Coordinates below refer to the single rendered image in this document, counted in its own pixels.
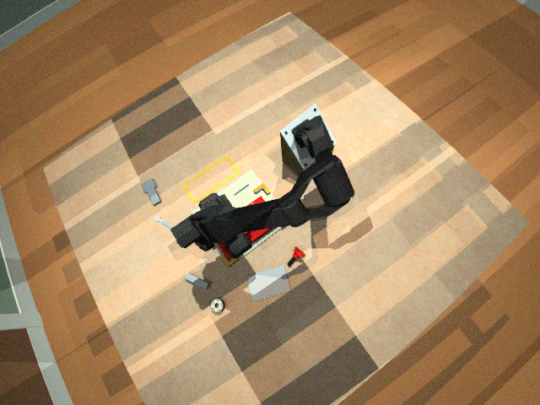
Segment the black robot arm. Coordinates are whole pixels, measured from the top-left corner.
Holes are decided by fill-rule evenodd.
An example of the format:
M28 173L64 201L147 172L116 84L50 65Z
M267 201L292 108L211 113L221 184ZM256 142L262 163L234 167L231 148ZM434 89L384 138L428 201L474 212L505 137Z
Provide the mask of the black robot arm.
M243 232L299 227L310 219L329 217L350 201L354 188L342 161L332 155L332 139L321 115L303 120L292 133L296 143L306 147L312 159L316 158L311 167L301 172L292 190L281 198L241 208L232 207L224 194L209 200L201 211L170 229L181 248L195 242L200 249L209 251L215 244L231 241ZM305 208L301 201L312 179L325 203L319 208Z

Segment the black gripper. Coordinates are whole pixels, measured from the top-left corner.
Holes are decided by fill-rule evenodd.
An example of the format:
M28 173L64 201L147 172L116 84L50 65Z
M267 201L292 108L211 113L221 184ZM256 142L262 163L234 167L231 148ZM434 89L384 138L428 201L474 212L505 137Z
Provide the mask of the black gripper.
M199 208L202 208L203 204L208 202L211 199L217 198L219 195L217 193L211 193L209 196L205 197L199 204ZM252 243L248 240L246 235L243 233L238 234L233 240L225 244L226 251L233 258L240 257L245 252L249 251L252 248Z

